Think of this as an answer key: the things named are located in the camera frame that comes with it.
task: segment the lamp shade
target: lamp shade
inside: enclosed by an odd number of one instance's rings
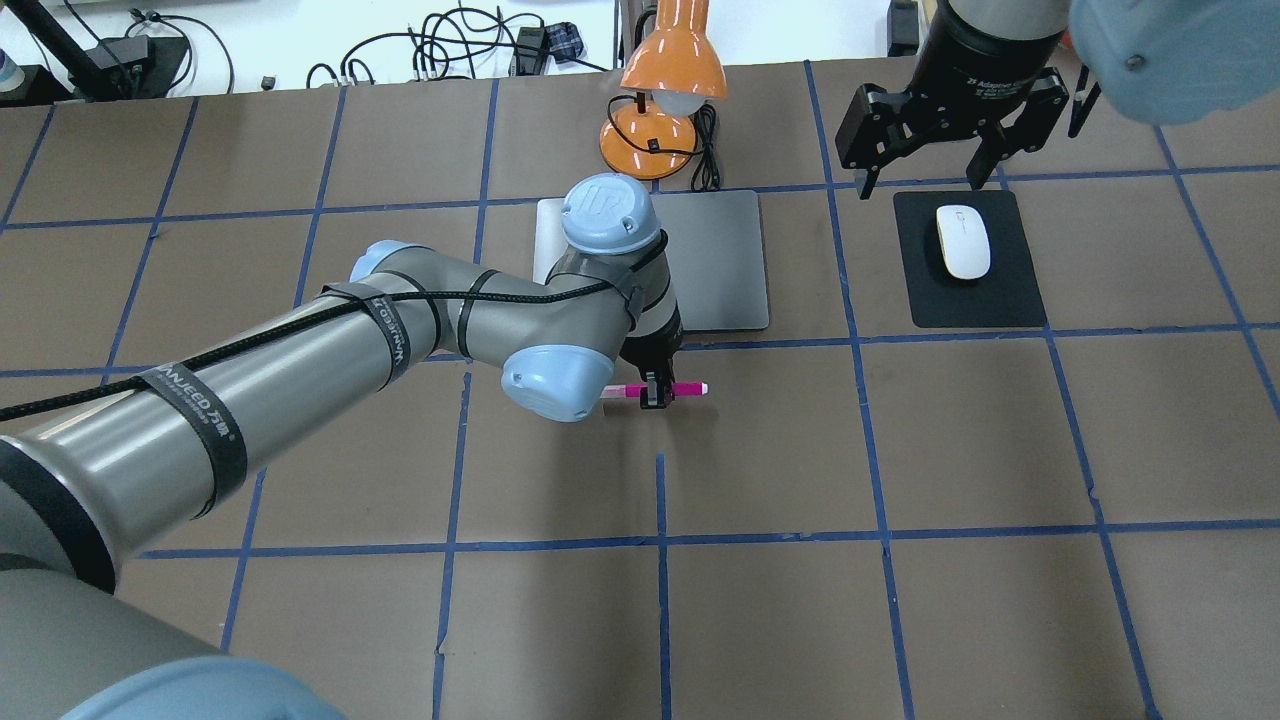
[[[727,97],[724,68],[707,40],[709,1],[659,0],[654,31],[631,55],[622,87]]]

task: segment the black cable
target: black cable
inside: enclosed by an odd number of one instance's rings
[[[471,13],[485,13],[485,14],[488,14],[486,10],[480,10],[477,8],[463,8],[462,6],[462,0],[458,0],[458,6],[454,8],[454,10],[467,10],[467,12],[471,12]],[[547,20],[544,20],[543,17],[539,15],[538,13],[516,13],[515,15],[511,15],[509,18],[506,18],[506,19],[500,19],[502,8],[498,8],[498,13],[499,13],[499,20],[498,22],[500,22],[502,24],[508,24],[509,26],[509,23],[516,22],[517,18],[534,18],[535,20],[538,20],[538,27],[543,27],[543,28],[547,27]],[[467,22],[466,17],[462,18],[462,24],[467,26],[467,29],[470,29],[471,32],[493,32],[494,27],[497,27],[497,26],[485,27],[485,28],[471,27],[471,23]]]
[[[566,300],[575,300],[577,297],[585,297],[588,295],[594,295],[596,292],[604,292],[613,286],[607,282],[598,282],[576,290],[570,290],[564,292],[557,292],[553,295],[541,296],[526,296],[526,295],[511,295],[511,293],[493,293],[493,292],[453,292],[453,291],[430,291],[430,292],[394,292],[388,293],[387,297],[394,302],[408,301],[408,300],[470,300],[474,302],[507,302],[507,304],[520,304],[520,305],[550,305],[553,302],[563,302]],[[324,310],[317,310],[308,315],[303,315],[296,320],[283,323],[274,328],[265,329],[262,332],[251,334],[248,337],[241,338],[236,342],[230,342],[193,357],[183,360],[182,364],[189,370],[196,372],[223,360],[234,357],[248,352],[250,350],[256,350],[270,342],[283,340],[285,337],[297,334],[305,329],[314,328],[319,324],[328,323],[329,320],[348,315],[364,307],[364,302],[358,300],[352,300],[343,302],[340,305],[334,305],[332,307],[325,307]],[[140,377],[134,375],[111,384],[102,387],[82,389],[78,392],[70,392],[67,395],[59,395],[56,397],[49,397],[45,400],[36,400],[32,402],[24,402],[22,405],[14,405],[12,407],[0,409],[0,423],[8,420],[17,420],[18,418],[26,418],[28,415],[38,415],[40,413],[49,413],[51,410],[61,410],[64,407],[72,407],[74,405],[81,405],[84,402],[91,402],[93,400],[100,400],[120,392],[127,392],[131,389],[146,389],[148,386]]]
[[[436,40],[436,38],[439,38],[439,33],[440,33],[440,24],[448,22],[451,26],[453,26],[453,29],[457,31],[458,37],[462,41],[462,45],[467,49],[467,54],[465,55],[465,58],[467,60],[467,67],[471,69],[471,77],[474,78],[474,77],[476,77],[476,64],[475,64],[475,60],[474,60],[475,54],[471,53],[471,42],[467,40],[466,33],[462,32],[462,27],[458,26],[458,23],[453,20],[453,17],[452,17],[453,13],[454,13],[454,10],[448,10],[445,13],[430,13],[429,15],[426,15],[425,18],[422,18],[422,37],[431,37],[433,40]],[[431,22],[433,19],[435,20],[435,26],[431,28],[431,32],[428,33],[426,32],[426,23]],[[433,51],[428,54],[428,60],[431,64],[431,72],[435,72],[434,47],[435,46],[433,45]],[[449,73],[449,63],[445,61],[444,70],[442,72],[442,74],[448,74],[448,73]]]
[[[196,23],[197,26],[207,29],[209,35],[214,36],[214,40],[216,40],[218,45],[220,45],[223,49],[223,55],[227,55],[227,95],[230,95],[232,90],[234,90],[236,87],[236,63],[232,61],[232,53],[230,50],[227,49],[227,44],[223,42],[223,37],[218,35],[218,31],[210,27],[209,23],[206,23],[205,20],[200,18],[192,18],[191,15],[164,15],[163,18],[160,18],[159,14],[156,15],[157,20],[165,19],[165,20],[180,20],[180,22]]]
[[[191,74],[192,68],[196,67],[196,46],[191,42],[191,36],[187,35],[186,32],[183,32],[183,29],[180,27],[170,23],[169,20],[156,20],[156,22],[159,24],[163,24],[163,26],[168,27],[169,29],[177,32],[179,37],[182,37],[183,40],[187,41],[187,68],[184,70],[182,70],[182,74],[179,74],[169,85],[169,90],[173,90],[173,88],[178,87],[179,85],[182,85],[182,81],[187,79],[187,76]]]
[[[131,24],[129,27],[124,28],[124,37],[131,37],[129,33],[132,33],[133,29],[137,28],[138,26],[145,26],[145,24],[150,24],[150,23],[151,23],[151,20],[146,20],[146,19],[136,20],[133,24]],[[178,26],[175,26],[175,24],[173,24],[173,23],[170,23],[168,20],[163,20],[163,19],[156,19],[155,23],[168,27],[169,29],[177,32],[179,37],[182,37],[183,40],[187,41],[187,53],[186,53],[187,67],[183,68],[182,74],[179,74],[177,78],[174,78],[174,81],[172,83],[169,83],[169,91],[172,91],[173,88],[175,88],[179,85],[182,85],[182,81],[187,79],[187,76],[191,74],[191,70],[196,67],[196,46],[192,45],[191,36],[187,35],[186,32],[183,32],[183,29],[180,27],[178,27]]]
[[[316,64],[311,65],[310,70],[307,70],[307,88],[308,90],[311,88],[311,78],[316,74],[316,70],[320,70],[320,69],[323,69],[326,73],[329,73],[329,77],[333,78],[334,85],[338,83],[338,73],[334,72],[334,69],[332,67],[329,67],[328,63],[316,63]]]
[[[699,108],[696,113],[690,115],[690,122],[694,123],[694,135],[696,136],[694,150],[643,147],[636,145],[625,132],[622,132],[622,127],[618,126],[617,118],[613,117],[613,104],[618,100],[630,100],[632,102],[637,102],[639,100],[635,95],[614,95],[609,99],[609,104],[605,109],[609,124],[613,126],[613,132],[616,132],[623,142],[635,150],[648,152],[650,155],[684,155],[686,158],[698,158],[699,160],[694,167],[694,174],[689,178],[689,190],[694,192],[708,192],[721,188],[722,178],[719,163],[716,159],[716,128],[718,126],[716,108],[708,102],[703,102],[703,106]]]
[[[645,9],[645,12],[640,13],[639,18],[636,18],[635,45],[632,45],[632,47],[640,47],[640,44],[644,42],[644,23],[648,22],[649,18],[655,17],[657,14],[658,14],[658,8],[650,6]]]
[[[357,42],[356,45],[353,45],[351,47],[351,50],[347,51],[347,55],[343,56],[343,64],[346,64],[346,61],[348,59],[351,59],[351,56],[355,55],[356,51],[358,51],[360,49],[365,47],[366,45],[369,45],[371,42],[378,42],[380,40],[387,40],[389,37],[421,37],[421,36],[417,35],[417,33],[403,32],[402,31],[402,32],[384,32],[384,33],[380,33],[380,35],[375,35],[372,37],[366,37],[365,40],[361,40],[360,42]],[[468,55],[454,55],[452,58],[453,60],[463,60],[467,56],[476,58],[479,55],[483,55],[484,53],[488,53],[489,50],[492,50],[494,47],[513,47],[516,50],[527,50],[530,53],[536,53],[536,54],[543,55],[543,56],[550,56],[550,54],[552,54],[550,50],[544,50],[541,47],[535,47],[532,45],[520,45],[518,42],[489,42],[489,41],[477,41],[477,40],[462,41],[462,40],[454,40],[452,37],[436,37],[436,38],[433,38],[431,41],[434,41],[434,42],[452,42],[454,45],[465,45],[465,44],[466,45],[477,45],[477,46],[481,47],[481,50],[472,51]],[[605,73],[609,72],[608,68],[602,68],[600,65],[596,65],[594,63],[588,63],[586,60],[580,60],[577,58],[570,58],[568,61],[577,63],[579,65],[584,65],[586,68],[591,68],[593,70],[600,70],[600,72],[605,72]]]
[[[609,104],[605,109],[605,114],[609,118],[609,124],[613,126],[613,132],[618,133],[618,137],[621,137],[623,142],[626,142],[635,150],[639,150],[641,152],[648,152],[650,155],[684,155],[686,158],[694,158],[703,154],[703,150],[680,150],[680,149],[667,149],[667,147],[653,149],[653,147],[641,147],[640,145],[636,145],[635,142],[632,142],[630,137],[627,137],[625,132],[622,132],[622,127],[618,126],[617,118],[613,117],[613,104],[617,102],[618,100],[630,100],[632,102],[636,102],[637,100],[635,95],[614,95],[613,97],[609,99]]]
[[[347,61],[347,77],[351,78],[351,82],[356,82],[356,63],[360,63],[360,67],[365,68],[365,74],[369,76],[369,85],[375,85],[374,70],[370,70],[369,64],[360,58],[352,58]]]
[[[718,126],[716,108],[710,102],[703,102],[703,106],[689,119],[694,123],[694,132],[703,147],[698,156],[698,164],[694,165],[694,174],[689,178],[689,190],[714,192],[721,188],[722,179],[719,161],[716,159],[716,127]]]
[[[67,9],[70,10],[72,17],[76,18],[76,22],[78,22],[81,24],[81,27],[83,27],[86,31],[88,31],[90,36],[93,40],[96,40],[99,45],[102,46],[102,50],[106,50],[106,54],[113,60],[115,60],[115,67],[120,68],[120,81],[123,82],[123,81],[128,81],[128,79],[132,78],[132,82],[129,82],[129,92],[125,95],[125,97],[133,99],[138,94],[138,78],[137,78],[137,76],[134,73],[131,73],[124,67],[124,61],[120,60],[120,56],[116,55],[114,50],[111,50],[111,46],[108,45],[106,42],[104,42],[102,38],[99,37],[99,35],[96,32],[93,32],[93,28],[88,27],[88,23],[84,22],[84,18],[79,17],[79,13],[76,12],[76,6],[72,5],[70,0],[63,0],[63,5],[67,5]]]
[[[452,38],[448,38],[448,37],[440,37],[440,38],[436,38],[436,40],[439,40],[440,42],[458,42],[457,40],[452,40]],[[513,47],[513,49],[516,49],[516,50],[527,50],[527,51],[530,51],[530,53],[536,53],[536,54],[539,54],[539,55],[543,55],[544,58],[545,58],[545,56],[550,56],[550,54],[552,54],[552,51],[550,51],[550,50],[544,50],[544,49],[541,49],[541,47],[535,47],[535,46],[532,46],[532,45],[521,45],[521,44],[518,44],[518,42],[486,42],[486,41],[471,41],[471,44],[472,44],[472,45],[483,45],[483,46],[484,46],[484,49],[485,49],[484,51],[489,51],[489,50],[492,50],[493,47]],[[588,63],[586,60],[581,60],[581,59],[579,59],[579,58],[568,58],[568,60],[567,60],[567,61],[570,61],[570,63],[577,63],[579,65],[582,65],[582,67],[585,67],[585,68],[591,68],[593,70],[600,70],[602,73],[607,73],[607,72],[609,72],[609,68],[602,68],[600,65],[596,65],[596,64],[594,64],[594,63]]]

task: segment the white mouse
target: white mouse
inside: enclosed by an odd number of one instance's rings
[[[991,241],[982,215],[968,205],[938,208],[938,242],[951,277],[975,281],[991,270]]]

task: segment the orange desk lamp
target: orange desk lamp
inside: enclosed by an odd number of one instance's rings
[[[659,0],[654,31],[622,73],[636,101],[609,105],[600,154],[620,173],[664,178],[685,167],[696,145],[689,119],[708,97],[727,97],[724,68],[707,40],[710,0]]]

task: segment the lamp base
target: lamp base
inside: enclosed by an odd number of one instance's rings
[[[694,123],[689,118],[668,115],[649,105],[648,113],[640,113],[637,104],[631,104],[613,111],[613,122],[604,120],[600,128],[600,154],[604,161],[618,173],[636,179],[664,178],[689,161],[689,155],[673,152],[646,152],[636,150],[614,129],[626,133],[631,142],[648,147],[650,140],[658,141],[663,150],[692,152],[696,142]]]

